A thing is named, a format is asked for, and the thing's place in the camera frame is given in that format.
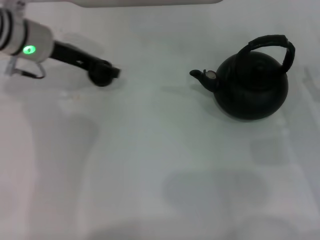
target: kettle spout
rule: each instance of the kettle spout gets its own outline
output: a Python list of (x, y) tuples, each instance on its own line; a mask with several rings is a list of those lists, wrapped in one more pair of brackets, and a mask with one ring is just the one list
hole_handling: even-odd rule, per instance
[(190, 75), (204, 86), (205, 89), (209, 90), (212, 93), (215, 93), (219, 87), (219, 78), (214, 71), (206, 71), (203, 72), (199, 70), (192, 70)]

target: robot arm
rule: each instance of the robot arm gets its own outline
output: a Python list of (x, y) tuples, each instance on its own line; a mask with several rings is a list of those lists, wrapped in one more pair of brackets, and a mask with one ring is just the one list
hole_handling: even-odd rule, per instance
[[(41, 62), (52, 58), (88, 71), (91, 81), (99, 87), (105, 87), (119, 77), (120, 70), (111, 63), (70, 44), (55, 41), (48, 27), (24, 19), (27, 3), (28, 0), (6, 0), (0, 8), (0, 51), (12, 56), (6, 69), (8, 75), (41, 79), (45, 76)], [(35, 62), (43, 76), (16, 69), (19, 58)]]

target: led indicator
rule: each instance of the led indicator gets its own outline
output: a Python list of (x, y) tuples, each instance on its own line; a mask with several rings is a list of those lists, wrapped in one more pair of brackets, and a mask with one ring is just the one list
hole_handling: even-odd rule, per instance
[(32, 46), (32, 45), (30, 45), (30, 46), (26, 46), (24, 49), (23, 49), (23, 53), (24, 54), (34, 54), (35, 53), (35, 51), (36, 51), (36, 47), (35, 46)]

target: black kettle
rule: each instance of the black kettle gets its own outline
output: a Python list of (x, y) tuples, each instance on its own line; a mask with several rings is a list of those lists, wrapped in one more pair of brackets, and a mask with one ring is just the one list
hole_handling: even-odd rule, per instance
[[(269, 55), (252, 51), (269, 46), (286, 48), (282, 65)], [(286, 100), (286, 73), (294, 62), (295, 52), (284, 35), (262, 36), (225, 60), (217, 72), (193, 70), (190, 75), (214, 93), (227, 114), (243, 120), (263, 119), (275, 113)]]

